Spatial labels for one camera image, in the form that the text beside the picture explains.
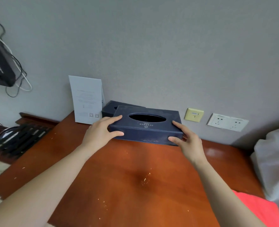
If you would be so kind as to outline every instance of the navy blue tissue box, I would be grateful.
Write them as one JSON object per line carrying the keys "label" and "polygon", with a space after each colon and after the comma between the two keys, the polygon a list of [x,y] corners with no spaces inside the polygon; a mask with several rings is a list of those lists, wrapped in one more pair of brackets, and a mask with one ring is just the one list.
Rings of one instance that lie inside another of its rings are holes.
{"label": "navy blue tissue box", "polygon": [[115,113],[115,111],[116,111],[116,109],[119,105],[142,107],[142,106],[137,106],[137,105],[133,105],[133,104],[121,103],[121,102],[110,100],[106,104],[106,106],[104,106],[104,108],[102,109],[102,117],[113,117],[113,115],[114,115],[114,113]]}
{"label": "navy blue tissue box", "polygon": [[181,123],[179,112],[145,107],[118,106],[114,116],[122,119],[109,125],[110,131],[122,131],[125,135],[116,139],[176,146],[169,136],[182,138],[183,132],[172,124]]}

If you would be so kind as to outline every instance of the yellowed wall plate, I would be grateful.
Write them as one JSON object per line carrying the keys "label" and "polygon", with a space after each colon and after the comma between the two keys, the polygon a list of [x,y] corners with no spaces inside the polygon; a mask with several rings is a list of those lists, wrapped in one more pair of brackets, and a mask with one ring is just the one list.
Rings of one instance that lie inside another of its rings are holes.
{"label": "yellowed wall plate", "polygon": [[188,108],[185,115],[185,120],[200,122],[203,115],[204,115],[204,111],[202,110]]}

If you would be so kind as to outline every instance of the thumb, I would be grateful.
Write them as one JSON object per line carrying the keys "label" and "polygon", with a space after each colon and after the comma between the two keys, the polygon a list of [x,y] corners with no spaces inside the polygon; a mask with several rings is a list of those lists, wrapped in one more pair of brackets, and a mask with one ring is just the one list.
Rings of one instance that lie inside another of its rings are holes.
{"label": "thumb", "polygon": [[179,145],[180,147],[182,147],[184,141],[182,141],[181,139],[177,138],[177,137],[173,137],[173,136],[170,136],[168,137],[168,140]]}
{"label": "thumb", "polygon": [[112,131],[110,132],[111,138],[114,138],[116,136],[123,136],[124,133],[122,131]]}

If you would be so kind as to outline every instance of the white cable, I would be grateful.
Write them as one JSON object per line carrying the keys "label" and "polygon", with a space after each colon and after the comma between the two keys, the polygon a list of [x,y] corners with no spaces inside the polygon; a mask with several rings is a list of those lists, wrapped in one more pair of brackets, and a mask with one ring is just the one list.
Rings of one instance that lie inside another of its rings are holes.
{"label": "white cable", "polygon": [[[5,47],[7,48],[8,52],[9,52],[11,55],[13,55],[11,49],[9,48],[9,46],[6,45],[5,42],[3,42],[1,38],[0,38],[0,42],[1,42],[3,45],[5,45]],[[24,73],[21,71],[20,67],[17,65],[17,63],[16,63],[16,61],[15,61],[14,59],[13,59],[13,62],[14,62],[14,64],[15,64],[15,66],[17,67],[17,69],[21,72],[23,78],[27,81],[27,83],[28,83],[28,85],[29,85],[29,87],[30,87],[30,89],[24,89],[24,88],[20,87],[20,89],[21,89],[21,90],[24,90],[24,91],[27,91],[27,92],[31,91],[31,90],[32,90],[32,85],[30,84],[30,82],[28,81],[28,79],[26,78],[26,76],[24,75]]]}

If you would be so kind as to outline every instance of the wooden table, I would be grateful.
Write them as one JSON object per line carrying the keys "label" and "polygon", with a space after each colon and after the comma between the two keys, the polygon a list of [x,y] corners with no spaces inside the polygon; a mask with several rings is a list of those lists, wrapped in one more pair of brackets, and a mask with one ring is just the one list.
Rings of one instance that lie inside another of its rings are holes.
{"label": "wooden table", "polygon": [[[88,125],[68,115],[0,175],[7,198],[81,144]],[[264,197],[248,157],[203,140],[206,156],[236,191]],[[179,147],[111,140],[96,152],[66,192],[49,223],[84,226],[219,226],[197,172]]]}

